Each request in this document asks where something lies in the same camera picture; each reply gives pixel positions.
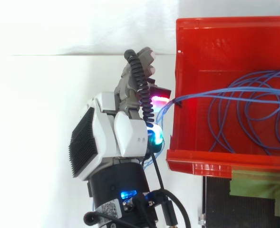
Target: white backdrop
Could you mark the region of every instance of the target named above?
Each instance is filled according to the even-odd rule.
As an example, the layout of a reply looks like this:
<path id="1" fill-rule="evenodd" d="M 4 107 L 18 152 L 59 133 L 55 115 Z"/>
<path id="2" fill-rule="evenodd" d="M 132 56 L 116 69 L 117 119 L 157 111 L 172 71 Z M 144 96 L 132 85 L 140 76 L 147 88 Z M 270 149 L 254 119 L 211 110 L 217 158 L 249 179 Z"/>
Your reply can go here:
<path id="1" fill-rule="evenodd" d="M 123 56 L 0 57 L 0 228 L 87 227 L 83 216 L 92 201 L 86 182 L 72 178 L 70 137 L 86 101 L 113 91 L 125 65 Z M 174 65 L 174 55 L 154 62 L 154 79 L 173 90 L 172 98 Z M 164 118 L 165 151 L 173 111 Z M 164 185 L 198 228 L 202 178 L 169 171 L 165 153 L 158 158 Z M 160 188 L 153 166 L 146 175 L 151 190 Z M 164 228 L 161 208 L 157 213 L 158 227 Z"/>
<path id="2" fill-rule="evenodd" d="M 0 0 L 0 55 L 175 54 L 175 20 L 280 15 L 280 0 Z"/>
<path id="3" fill-rule="evenodd" d="M 72 178 L 70 134 L 86 100 L 113 91 L 126 64 L 123 56 L 3 55 L 113 55 L 146 46 L 175 54 L 177 18 L 266 15 L 280 15 L 279 0 L 0 0 L 0 228 L 87 227 L 92 201 L 86 183 Z M 174 64 L 174 55 L 157 57 L 159 86 L 174 90 Z M 173 110 L 164 123 L 167 149 Z M 165 187 L 200 227 L 201 177 L 169 171 L 165 153 L 158 162 Z M 159 188 L 153 167 L 146 174 Z"/>

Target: coiled black cable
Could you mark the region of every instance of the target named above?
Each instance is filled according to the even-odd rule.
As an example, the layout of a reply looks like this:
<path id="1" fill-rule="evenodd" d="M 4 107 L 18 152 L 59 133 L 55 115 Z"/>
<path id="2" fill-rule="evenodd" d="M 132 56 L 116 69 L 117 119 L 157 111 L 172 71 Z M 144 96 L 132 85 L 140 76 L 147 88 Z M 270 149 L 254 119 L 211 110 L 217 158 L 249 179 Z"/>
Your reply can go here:
<path id="1" fill-rule="evenodd" d="M 143 110 L 143 120 L 145 121 L 147 127 L 153 127 L 152 123 L 154 122 L 154 119 L 152 117 L 154 117 L 154 110 L 152 109 L 153 105 L 151 104 L 152 101 L 149 93 L 149 87 L 141 61 L 133 50 L 127 50 L 124 53 L 124 57 L 130 65 L 131 73 L 133 77 L 135 77 L 138 86 L 138 93 Z"/>

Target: black connector plug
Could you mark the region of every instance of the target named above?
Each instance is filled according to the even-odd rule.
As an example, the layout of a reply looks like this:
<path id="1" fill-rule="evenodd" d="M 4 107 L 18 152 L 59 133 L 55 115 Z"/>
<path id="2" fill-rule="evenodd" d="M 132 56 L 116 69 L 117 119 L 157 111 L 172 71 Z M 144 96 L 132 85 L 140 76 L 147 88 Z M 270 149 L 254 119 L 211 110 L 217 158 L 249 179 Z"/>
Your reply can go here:
<path id="1" fill-rule="evenodd" d="M 171 200 L 166 199 L 162 205 L 162 210 L 165 218 L 166 225 L 174 227 L 178 225 L 176 213 L 174 212 L 174 205 Z"/>

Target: red plastic bin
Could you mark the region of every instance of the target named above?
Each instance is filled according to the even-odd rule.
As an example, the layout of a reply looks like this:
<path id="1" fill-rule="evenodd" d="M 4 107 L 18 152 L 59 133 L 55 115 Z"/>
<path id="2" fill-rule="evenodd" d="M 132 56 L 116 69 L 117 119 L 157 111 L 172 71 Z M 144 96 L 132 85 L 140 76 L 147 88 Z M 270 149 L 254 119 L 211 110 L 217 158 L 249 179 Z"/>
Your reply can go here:
<path id="1" fill-rule="evenodd" d="M 225 88 L 250 72 L 280 70 L 280 17 L 178 19 L 176 36 L 176 97 Z M 280 80 L 270 84 L 280 88 Z M 280 151 L 268 156 L 248 138 L 238 123 L 235 101 L 231 102 L 223 132 L 236 153 L 219 145 L 209 152 L 214 143 L 207 122 L 211 100 L 189 99 L 182 101 L 182 108 L 175 105 L 174 130 L 166 158 L 169 168 L 224 178 L 231 178 L 234 169 L 280 172 Z M 255 103 L 250 114 L 266 116 L 276 107 Z M 211 123 L 216 133 L 217 110 L 214 105 Z M 243 113 L 241 118 L 246 123 Z M 253 126 L 264 144 L 280 146 L 275 137 L 275 116 Z"/>

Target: white sticker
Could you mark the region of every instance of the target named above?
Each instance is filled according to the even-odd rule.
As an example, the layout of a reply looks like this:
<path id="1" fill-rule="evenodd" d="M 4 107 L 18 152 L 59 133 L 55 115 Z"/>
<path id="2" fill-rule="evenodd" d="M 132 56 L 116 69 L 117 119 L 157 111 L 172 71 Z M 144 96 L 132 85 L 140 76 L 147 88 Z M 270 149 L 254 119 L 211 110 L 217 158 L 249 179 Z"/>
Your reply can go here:
<path id="1" fill-rule="evenodd" d="M 107 203 L 102 204 L 101 206 L 99 206 L 96 209 L 96 212 L 107 214 L 107 215 L 110 215 L 117 219 L 122 217 L 122 212 L 121 212 L 120 203 L 119 203 L 118 199 L 114 199 Z M 110 222 L 110 220 L 100 217 L 99 227 L 105 225 L 108 222 Z"/>

